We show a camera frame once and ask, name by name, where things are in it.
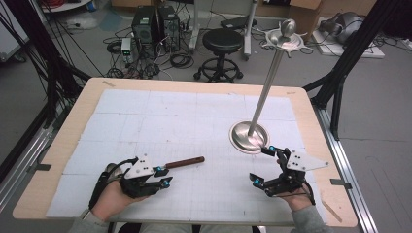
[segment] sleeve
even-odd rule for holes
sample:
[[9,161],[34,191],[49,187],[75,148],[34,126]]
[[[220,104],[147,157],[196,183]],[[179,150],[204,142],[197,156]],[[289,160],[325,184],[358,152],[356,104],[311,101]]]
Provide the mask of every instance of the sleeve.
[[295,229],[292,233],[331,233],[333,230],[324,224],[315,206],[292,212]]
[[96,225],[90,221],[76,218],[68,233],[107,233],[108,226]]

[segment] caster wheel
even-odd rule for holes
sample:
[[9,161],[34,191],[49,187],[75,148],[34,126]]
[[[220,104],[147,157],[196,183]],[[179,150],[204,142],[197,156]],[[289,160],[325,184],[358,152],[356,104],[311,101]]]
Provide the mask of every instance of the caster wheel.
[[200,74],[199,73],[194,74],[193,77],[194,77],[195,80],[200,80]]

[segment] wheel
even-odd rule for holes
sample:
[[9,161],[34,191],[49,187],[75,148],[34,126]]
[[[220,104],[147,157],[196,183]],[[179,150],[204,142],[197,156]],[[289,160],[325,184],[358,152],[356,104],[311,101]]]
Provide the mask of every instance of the wheel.
[[200,80],[200,73],[195,73],[193,77],[195,80]]
[[239,72],[239,75],[237,75],[237,77],[236,77],[237,79],[242,79],[243,78],[243,73],[242,72]]

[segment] robotic hand exoskeleton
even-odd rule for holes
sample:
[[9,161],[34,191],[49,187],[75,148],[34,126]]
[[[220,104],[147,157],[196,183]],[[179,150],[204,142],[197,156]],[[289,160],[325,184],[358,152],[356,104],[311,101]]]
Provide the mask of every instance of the robotic hand exoskeleton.
[[253,186],[262,189],[267,196],[272,197],[280,193],[293,193],[299,188],[302,188],[305,184],[308,187],[308,191],[305,192],[308,195],[310,201],[315,205],[315,199],[313,197],[312,187],[305,180],[305,172],[300,170],[305,170],[305,167],[299,166],[299,159],[301,154],[295,154],[295,161],[291,159],[291,152],[289,149],[276,149],[273,146],[269,148],[262,148],[262,153],[270,156],[275,156],[279,158],[279,165],[282,169],[282,173],[278,178],[266,182],[264,178],[261,178],[255,174],[250,174],[249,178],[253,182]]
[[[128,168],[124,173],[116,174],[116,171],[121,165],[131,163],[132,167]],[[115,165],[108,166],[110,169],[104,171],[93,190],[88,207],[90,209],[97,203],[100,194],[103,192],[107,184],[113,180],[120,180],[121,190],[124,194],[131,198],[138,198],[143,196],[150,196],[157,194],[158,191],[168,188],[173,177],[163,178],[158,182],[148,183],[148,178],[154,174],[155,177],[166,176],[168,169],[159,167],[152,167],[147,157],[140,159],[127,159]]]

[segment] black metal pole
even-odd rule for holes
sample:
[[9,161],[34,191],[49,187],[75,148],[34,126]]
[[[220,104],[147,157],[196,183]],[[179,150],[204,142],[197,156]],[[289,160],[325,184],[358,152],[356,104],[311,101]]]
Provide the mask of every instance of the black metal pole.
[[318,94],[311,99],[312,104],[319,109],[325,109],[327,102],[334,96],[330,130],[335,140],[339,140],[338,124],[344,82],[399,3],[400,0],[377,0],[330,73],[303,87],[306,91],[310,91],[321,86]]

